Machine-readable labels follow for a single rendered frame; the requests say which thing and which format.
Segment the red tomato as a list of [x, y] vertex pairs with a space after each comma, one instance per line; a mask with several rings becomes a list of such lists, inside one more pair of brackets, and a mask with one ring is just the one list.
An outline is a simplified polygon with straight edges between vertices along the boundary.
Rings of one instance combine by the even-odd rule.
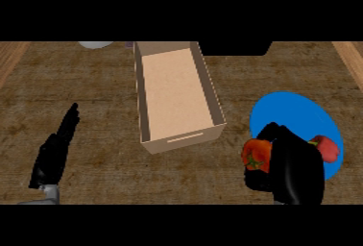
[[241, 159], [250, 171], [271, 172], [274, 144], [263, 139], [250, 139], [243, 147]]

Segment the red bell pepper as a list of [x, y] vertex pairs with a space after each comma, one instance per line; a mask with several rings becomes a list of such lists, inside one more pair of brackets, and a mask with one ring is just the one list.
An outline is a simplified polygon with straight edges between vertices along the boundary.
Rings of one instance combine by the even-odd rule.
[[336, 141], [325, 135], [318, 135], [311, 141], [318, 151], [321, 152], [322, 159], [325, 162], [333, 163], [339, 160], [342, 150]]

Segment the cardboard box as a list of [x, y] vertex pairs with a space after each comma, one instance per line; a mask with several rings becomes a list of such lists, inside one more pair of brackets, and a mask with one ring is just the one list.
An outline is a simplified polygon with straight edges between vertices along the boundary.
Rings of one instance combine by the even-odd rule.
[[141, 144], [150, 153], [204, 143], [228, 125], [196, 41], [134, 44]]

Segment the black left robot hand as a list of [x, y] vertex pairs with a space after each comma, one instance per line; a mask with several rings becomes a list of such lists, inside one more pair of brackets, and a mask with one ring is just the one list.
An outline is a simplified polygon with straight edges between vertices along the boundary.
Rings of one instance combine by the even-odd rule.
[[69, 156], [69, 147], [80, 123], [79, 104], [75, 103], [55, 134], [51, 134], [41, 146], [39, 156], [35, 162], [29, 187], [39, 189], [44, 185], [60, 183]]

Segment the blue plate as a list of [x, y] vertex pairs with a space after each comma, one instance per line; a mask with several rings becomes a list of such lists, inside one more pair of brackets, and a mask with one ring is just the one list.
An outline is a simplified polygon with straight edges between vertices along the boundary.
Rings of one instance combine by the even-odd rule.
[[343, 168], [346, 157], [345, 137], [330, 113], [305, 95], [277, 91], [266, 94], [253, 106], [250, 112], [253, 137], [257, 137], [272, 122], [286, 125], [305, 141], [312, 140], [318, 135], [325, 135], [337, 143], [339, 159], [333, 163], [324, 163], [325, 180], [330, 180]]

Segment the black appliance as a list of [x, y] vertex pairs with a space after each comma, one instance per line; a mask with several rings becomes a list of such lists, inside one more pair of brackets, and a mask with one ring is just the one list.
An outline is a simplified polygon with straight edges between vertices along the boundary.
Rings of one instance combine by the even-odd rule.
[[265, 56], [274, 42], [269, 41], [201, 41], [206, 56]]

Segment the white bowl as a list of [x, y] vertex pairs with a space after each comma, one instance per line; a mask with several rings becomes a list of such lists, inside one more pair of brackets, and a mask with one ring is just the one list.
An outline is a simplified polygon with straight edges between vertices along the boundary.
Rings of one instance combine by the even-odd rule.
[[114, 43], [114, 41], [80, 41], [79, 43], [88, 49], [101, 49], [110, 46]]

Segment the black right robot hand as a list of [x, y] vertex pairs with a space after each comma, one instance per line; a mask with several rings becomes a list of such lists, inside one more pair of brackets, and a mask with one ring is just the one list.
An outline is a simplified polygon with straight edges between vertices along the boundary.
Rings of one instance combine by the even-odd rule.
[[286, 126], [266, 125], [257, 139], [272, 143], [271, 172], [246, 168], [246, 185], [272, 193], [274, 200], [287, 205], [319, 205], [324, 200], [324, 159], [317, 147]]

